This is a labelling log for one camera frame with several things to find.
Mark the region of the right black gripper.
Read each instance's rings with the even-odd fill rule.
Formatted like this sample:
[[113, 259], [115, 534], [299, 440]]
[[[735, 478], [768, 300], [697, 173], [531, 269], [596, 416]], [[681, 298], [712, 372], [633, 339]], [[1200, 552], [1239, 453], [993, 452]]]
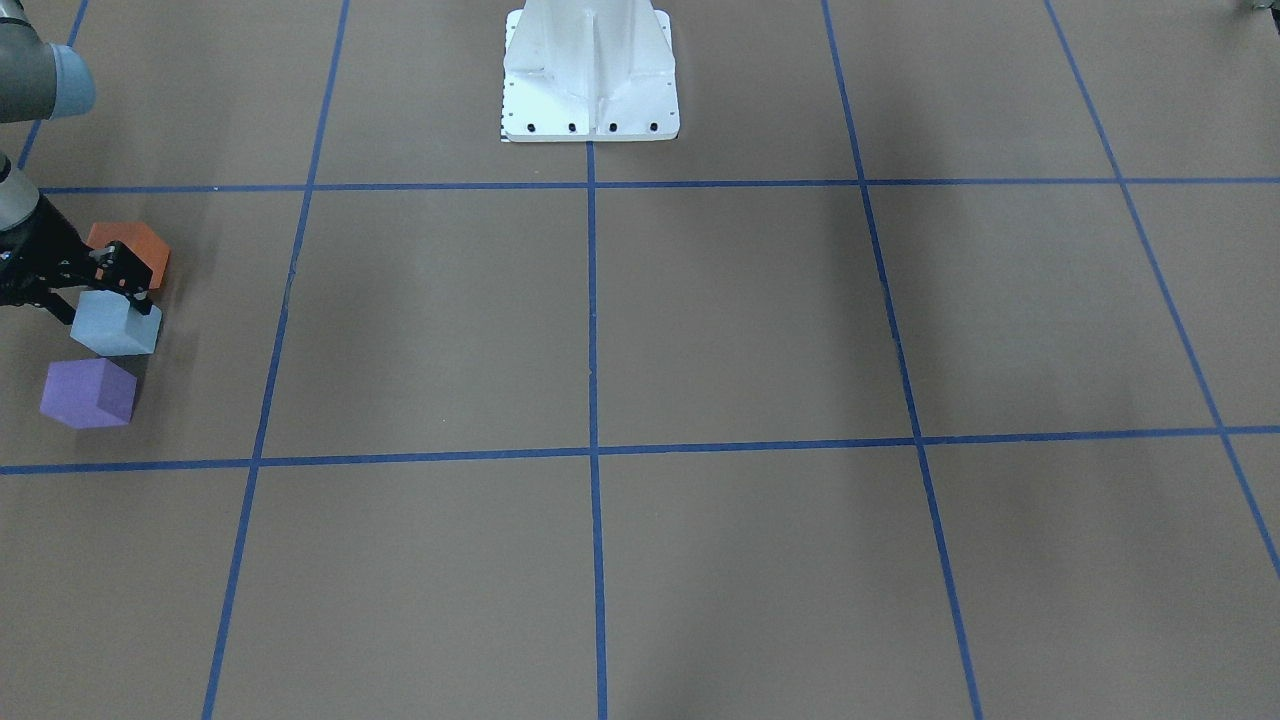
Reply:
[[[72, 325], [76, 307], [59, 290], [91, 286], [90, 246], [46, 197], [40, 196], [27, 219], [1, 233], [1, 305], [42, 307], [63, 325]], [[142, 316], [154, 309], [147, 291], [129, 293]]]

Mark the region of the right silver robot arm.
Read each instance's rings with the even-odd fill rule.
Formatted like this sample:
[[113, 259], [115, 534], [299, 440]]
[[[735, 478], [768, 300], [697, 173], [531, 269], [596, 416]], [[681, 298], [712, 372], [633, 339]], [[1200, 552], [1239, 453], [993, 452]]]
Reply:
[[[42, 41], [22, 3], [3, 3], [3, 123], [77, 117], [95, 100], [83, 58], [67, 45]], [[3, 306], [40, 307], [70, 325], [76, 310], [59, 290], [88, 288], [118, 293], [148, 315], [150, 266], [120, 241], [90, 247], [8, 155], [1, 161]]]

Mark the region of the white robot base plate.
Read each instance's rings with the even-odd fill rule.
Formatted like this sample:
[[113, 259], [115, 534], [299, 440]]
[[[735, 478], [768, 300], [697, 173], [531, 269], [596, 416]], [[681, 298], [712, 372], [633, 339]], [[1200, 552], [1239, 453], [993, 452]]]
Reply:
[[526, 1], [504, 22], [500, 140], [678, 137], [672, 22], [649, 1]]

